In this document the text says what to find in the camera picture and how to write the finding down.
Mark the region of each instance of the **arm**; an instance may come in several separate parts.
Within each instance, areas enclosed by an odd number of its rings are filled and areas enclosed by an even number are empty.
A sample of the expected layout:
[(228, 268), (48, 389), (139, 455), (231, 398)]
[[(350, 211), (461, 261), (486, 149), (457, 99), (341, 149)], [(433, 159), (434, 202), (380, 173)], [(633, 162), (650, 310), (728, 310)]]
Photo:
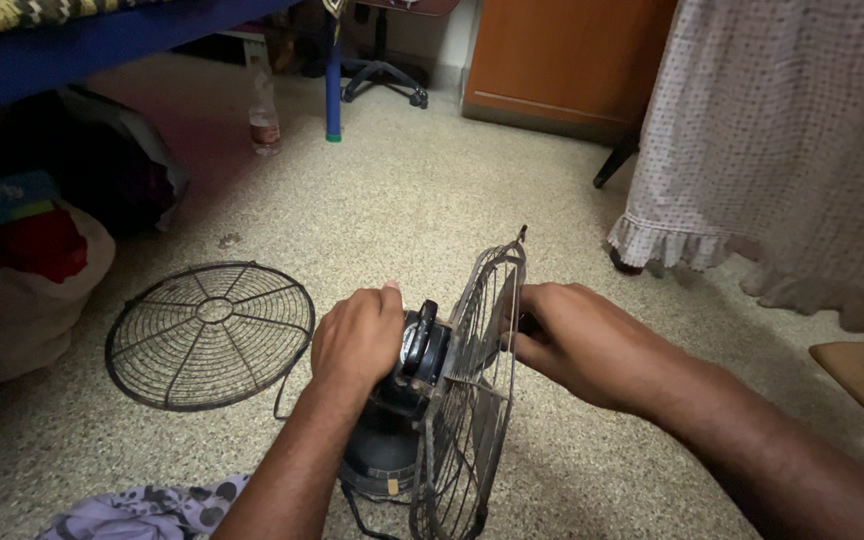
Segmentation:
[(402, 295), (360, 289), (318, 323), (312, 381), (212, 535), (213, 540), (319, 538), (343, 450), (376, 383), (402, 349)]
[(521, 362), (678, 438), (760, 534), (864, 538), (864, 467), (729, 372), (582, 285), (525, 285), (521, 300), (540, 326), (514, 337)]

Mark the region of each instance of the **speckled floor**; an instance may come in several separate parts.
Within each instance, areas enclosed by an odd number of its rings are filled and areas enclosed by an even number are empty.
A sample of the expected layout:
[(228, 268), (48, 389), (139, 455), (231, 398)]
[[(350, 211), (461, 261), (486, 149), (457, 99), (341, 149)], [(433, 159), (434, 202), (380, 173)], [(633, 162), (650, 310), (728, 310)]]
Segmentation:
[[(256, 260), (303, 282), (319, 315), (389, 278), (411, 307), (425, 298), (450, 305), (478, 252), (510, 240), (523, 223), (530, 282), (598, 290), (864, 461), (864, 409), (807, 352), (854, 336), (837, 328), (834, 313), (757, 307), (738, 289), (749, 264), (741, 259), (704, 274), (619, 275), (603, 243), (632, 169), (593, 189), (608, 154), (602, 147), (460, 118), (446, 93), (418, 110), (385, 88), (343, 106), (344, 139), (330, 144), (322, 81), (282, 80), (284, 149), (263, 159), (248, 141), (244, 69), (158, 55), (90, 85), (151, 117), (194, 179), (171, 231), (119, 242), (68, 353), (51, 369), (0, 385), (0, 538), (31, 537), (91, 494), (249, 471), (275, 438), (273, 391), (218, 410), (168, 413), (110, 381), (106, 332), (123, 301), (162, 275)], [(516, 374), (484, 538), (756, 536), (676, 441), (587, 406), (527, 369)], [(302, 363), (291, 398), (307, 378)], [(396, 509), (366, 511), (365, 519), (407, 534)], [(361, 538), (341, 497), (332, 499), (325, 537)]]

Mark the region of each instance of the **orange wooden cupboard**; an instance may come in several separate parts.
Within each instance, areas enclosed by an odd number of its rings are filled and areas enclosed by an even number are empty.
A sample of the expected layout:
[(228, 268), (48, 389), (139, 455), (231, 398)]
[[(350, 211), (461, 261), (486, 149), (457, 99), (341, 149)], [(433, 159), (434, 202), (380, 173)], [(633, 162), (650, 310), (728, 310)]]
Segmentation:
[(462, 114), (606, 144), (641, 120), (674, 0), (483, 0)]

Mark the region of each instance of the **plastic water bottle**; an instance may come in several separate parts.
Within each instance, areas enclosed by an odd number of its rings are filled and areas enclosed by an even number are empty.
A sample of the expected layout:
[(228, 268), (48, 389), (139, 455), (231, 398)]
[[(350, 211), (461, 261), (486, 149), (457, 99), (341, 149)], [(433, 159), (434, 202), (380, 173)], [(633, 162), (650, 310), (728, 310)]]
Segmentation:
[(279, 133), (279, 113), (276, 112), (272, 76), (262, 66), (258, 56), (248, 59), (255, 74), (255, 96), (248, 108), (248, 129), (252, 148), (259, 156), (274, 156), (282, 151)]

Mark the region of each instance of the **hand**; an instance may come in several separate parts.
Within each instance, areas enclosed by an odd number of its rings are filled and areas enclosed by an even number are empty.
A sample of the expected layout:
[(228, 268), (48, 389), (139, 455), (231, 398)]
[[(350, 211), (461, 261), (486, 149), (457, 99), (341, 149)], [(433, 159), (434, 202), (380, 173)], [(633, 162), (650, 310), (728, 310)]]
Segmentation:
[(578, 283), (522, 285), (539, 328), (515, 336), (515, 357), (597, 407), (642, 414), (691, 358)]
[(318, 322), (312, 337), (312, 377), (335, 377), (372, 390), (402, 350), (402, 293), (386, 281), (382, 290), (359, 289), (339, 300)]

